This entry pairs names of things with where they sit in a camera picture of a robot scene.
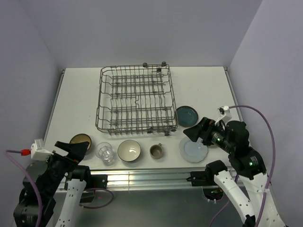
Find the teal white-dotted bowl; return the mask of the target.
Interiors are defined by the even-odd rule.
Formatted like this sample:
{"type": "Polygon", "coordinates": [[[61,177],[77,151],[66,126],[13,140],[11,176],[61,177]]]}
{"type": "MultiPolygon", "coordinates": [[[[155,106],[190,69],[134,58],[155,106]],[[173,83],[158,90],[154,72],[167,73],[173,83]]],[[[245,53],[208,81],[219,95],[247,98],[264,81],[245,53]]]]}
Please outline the teal white-dotted bowl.
{"type": "Polygon", "coordinates": [[[119,145],[117,154],[121,160],[133,162],[140,156],[141,151],[141,146],[137,141],[125,140],[119,145]]]}

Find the light blue scalloped plate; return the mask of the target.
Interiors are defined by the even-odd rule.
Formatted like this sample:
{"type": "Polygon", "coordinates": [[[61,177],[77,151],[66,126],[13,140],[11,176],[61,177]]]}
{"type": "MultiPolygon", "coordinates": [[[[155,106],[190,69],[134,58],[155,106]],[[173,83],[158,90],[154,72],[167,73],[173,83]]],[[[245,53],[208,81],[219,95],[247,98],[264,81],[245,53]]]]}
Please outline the light blue scalloped plate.
{"type": "Polygon", "coordinates": [[[208,154],[208,147],[202,142],[192,142],[188,137],[184,137],[179,143],[179,152],[184,160],[189,163],[199,163],[208,154]]]}

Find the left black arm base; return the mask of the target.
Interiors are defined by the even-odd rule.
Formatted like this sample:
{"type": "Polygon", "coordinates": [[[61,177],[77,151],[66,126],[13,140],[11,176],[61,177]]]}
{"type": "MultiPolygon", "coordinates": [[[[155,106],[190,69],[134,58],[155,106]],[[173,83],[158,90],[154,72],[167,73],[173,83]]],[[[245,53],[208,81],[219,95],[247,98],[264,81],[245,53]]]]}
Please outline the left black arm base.
{"type": "Polygon", "coordinates": [[[82,193],[80,203],[90,203],[96,197],[96,191],[92,188],[107,187],[107,175],[92,175],[89,184],[82,193]]]}

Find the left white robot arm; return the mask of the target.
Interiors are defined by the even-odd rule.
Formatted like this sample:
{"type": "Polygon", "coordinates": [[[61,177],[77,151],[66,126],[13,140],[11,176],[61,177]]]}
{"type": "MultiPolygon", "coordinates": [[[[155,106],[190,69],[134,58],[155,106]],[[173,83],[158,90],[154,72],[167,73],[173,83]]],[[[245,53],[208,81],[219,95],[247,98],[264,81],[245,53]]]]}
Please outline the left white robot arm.
{"type": "Polygon", "coordinates": [[[48,225],[56,205],[54,195],[63,178],[67,179],[68,186],[56,226],[74,226],[82,193],[92,184],[89,167],[79,165],[90,143],[85,141],[70,144],[58,141],[55,146],[66,151],[67,155],[62,156],[44,149],[42,140],[35,140],[30,150],[21,151],[22,155],[29,154],[35,162],[27,168],[21,168],[25,173],[24,188],[13,213],[18,227],[48,225]]]}

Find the clear drinking glass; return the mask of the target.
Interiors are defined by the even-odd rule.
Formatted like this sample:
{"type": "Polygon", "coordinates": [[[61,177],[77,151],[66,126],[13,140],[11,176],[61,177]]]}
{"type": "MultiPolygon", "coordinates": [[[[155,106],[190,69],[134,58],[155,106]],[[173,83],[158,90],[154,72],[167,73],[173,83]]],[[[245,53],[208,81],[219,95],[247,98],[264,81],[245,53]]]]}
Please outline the clear drinking glass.
{"type": "Polygon", "coordinates": [[[110,166],[115,162],[115,153],[111,144],[107,142],[101,142],[97,145],[95,155],[107,166],[110,166]]]}

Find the dark patterned bowl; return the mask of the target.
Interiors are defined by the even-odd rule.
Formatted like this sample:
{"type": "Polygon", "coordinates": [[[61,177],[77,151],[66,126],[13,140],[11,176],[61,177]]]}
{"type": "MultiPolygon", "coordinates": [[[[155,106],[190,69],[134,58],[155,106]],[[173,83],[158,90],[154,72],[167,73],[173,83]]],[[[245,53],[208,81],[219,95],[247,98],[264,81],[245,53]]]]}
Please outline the dark patterned bowl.
{"type": "Polygon", "coordinates": [[[91,146],[92,146],[92,139],[89,135],[87,135],[85,133],[80,133],[80,134],[77,134],[77,135],[73,136],[70,140],[70,144],[76,144],[76,143],[81,143],[81,142],[88,142],[89,143],[86,154],[85,154],[87,156],[89,154],[89,151],[90,151],[91,146]]]}

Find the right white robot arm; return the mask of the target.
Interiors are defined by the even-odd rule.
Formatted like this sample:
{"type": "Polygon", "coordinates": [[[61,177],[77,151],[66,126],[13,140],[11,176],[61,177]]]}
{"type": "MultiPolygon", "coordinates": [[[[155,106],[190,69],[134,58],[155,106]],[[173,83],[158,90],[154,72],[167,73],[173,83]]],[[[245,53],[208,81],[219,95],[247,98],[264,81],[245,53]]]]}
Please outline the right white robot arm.
{"type": "Polygon", "coordinates": [[[215,145],[228,154],[229,162],[247,191],[233,180],[221,160],[206,165],[201,172],[192,172],[187,179],[193,186],[217,185],[237,210],[245,227],[284,227],[268,188],[269,175],[261,155],[250,146],[246,123],[230,121],[226,125],[204,117],[183,133],[192,141],[215,145]]]}

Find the grey ceramic mug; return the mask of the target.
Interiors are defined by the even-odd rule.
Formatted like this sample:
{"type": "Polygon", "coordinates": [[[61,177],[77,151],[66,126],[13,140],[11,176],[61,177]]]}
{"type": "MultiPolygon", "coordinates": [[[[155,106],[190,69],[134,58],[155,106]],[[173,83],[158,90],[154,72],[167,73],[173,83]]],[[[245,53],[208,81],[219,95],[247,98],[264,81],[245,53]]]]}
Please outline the grey ceramic mug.
{"type": "Polygon", "coordinates": [[[155,144],[150,147],[150,156],[153,159],[160,159],[163,156],[162,144],[155,144]]]}

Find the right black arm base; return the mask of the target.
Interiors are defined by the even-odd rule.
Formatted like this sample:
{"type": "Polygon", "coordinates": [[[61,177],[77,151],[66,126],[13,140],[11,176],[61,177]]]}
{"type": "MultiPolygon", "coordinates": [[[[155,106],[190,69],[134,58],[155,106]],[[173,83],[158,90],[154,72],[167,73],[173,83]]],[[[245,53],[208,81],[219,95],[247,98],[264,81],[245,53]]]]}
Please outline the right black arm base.
{"type": "Polygon", "coordinates": [[[192,171],[190,177],[186,179],[193,187],[198,186],[213,186],[214,183],[208,178],[205,171],[192,171]]]}

